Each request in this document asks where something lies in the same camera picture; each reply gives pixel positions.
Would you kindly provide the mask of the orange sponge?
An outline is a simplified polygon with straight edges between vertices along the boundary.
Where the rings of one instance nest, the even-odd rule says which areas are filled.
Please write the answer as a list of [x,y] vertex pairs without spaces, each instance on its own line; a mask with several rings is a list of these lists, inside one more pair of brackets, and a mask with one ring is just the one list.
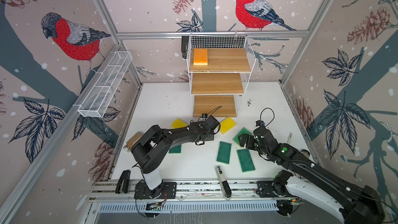
[[194,66],[208,65],[208,49],[204,48],[193,49],[193,65]]

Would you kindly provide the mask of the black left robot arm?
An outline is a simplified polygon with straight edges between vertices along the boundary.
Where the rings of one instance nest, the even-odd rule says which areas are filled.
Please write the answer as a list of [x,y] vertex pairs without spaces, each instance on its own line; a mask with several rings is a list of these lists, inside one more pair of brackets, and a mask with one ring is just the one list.
[[204,145],[207,141],[213,141],[220,129],[221,123],[212,115],[182,128],[162,129],[159,125],[149,128],[130,148],[147,188],[156,194],[163,190],[158,167],[171,148],[185,143]]

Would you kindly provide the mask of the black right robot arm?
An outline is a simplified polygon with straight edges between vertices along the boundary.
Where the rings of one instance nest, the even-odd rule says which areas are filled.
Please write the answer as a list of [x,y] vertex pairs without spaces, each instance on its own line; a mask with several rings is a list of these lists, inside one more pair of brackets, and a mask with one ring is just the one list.
[[330,173],[290,144],[279,143],[266,127],[258,126],[253,135],[240,134],[238,143],[283,167],[273,179],[274,194],[304,199],[344,224],[383,223],[385,211],[373,188],[361,188]]

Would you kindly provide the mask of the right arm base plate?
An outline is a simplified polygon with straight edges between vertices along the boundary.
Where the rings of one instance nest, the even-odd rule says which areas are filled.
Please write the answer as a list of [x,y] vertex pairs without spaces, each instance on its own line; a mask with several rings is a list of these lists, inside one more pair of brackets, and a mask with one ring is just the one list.
[[256,194],[260,198],[275,198],[278,195],[274,192],[273,181],[272,180],[261,180],[257,181]]

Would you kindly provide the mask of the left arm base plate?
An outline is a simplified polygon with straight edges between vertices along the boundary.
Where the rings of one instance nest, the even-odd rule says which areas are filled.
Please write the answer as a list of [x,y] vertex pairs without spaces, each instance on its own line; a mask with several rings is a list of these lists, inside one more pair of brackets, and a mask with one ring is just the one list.
[[150,199],[175,199],[176,198],[176,182],[163,182],[154,190],[150,190],[143,181],[135,186],[135,200]]

